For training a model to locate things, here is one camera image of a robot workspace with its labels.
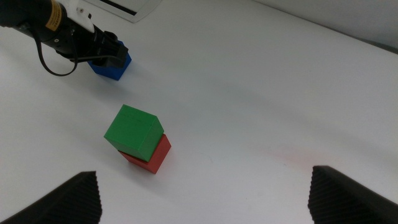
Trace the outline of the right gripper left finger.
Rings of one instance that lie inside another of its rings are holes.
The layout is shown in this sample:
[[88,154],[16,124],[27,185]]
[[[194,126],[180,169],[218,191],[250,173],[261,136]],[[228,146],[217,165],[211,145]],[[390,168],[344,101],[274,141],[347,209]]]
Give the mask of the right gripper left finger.
[[80,172],[5,224],[98,224],[102,216],[95,171]]

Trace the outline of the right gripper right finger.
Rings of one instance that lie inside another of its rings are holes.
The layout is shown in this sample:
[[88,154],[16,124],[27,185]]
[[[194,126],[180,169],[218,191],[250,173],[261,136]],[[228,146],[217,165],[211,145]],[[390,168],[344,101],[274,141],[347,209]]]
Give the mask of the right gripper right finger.
[[330,166],[314,166],[308,197],[314,223],[397,224],[397,204]]

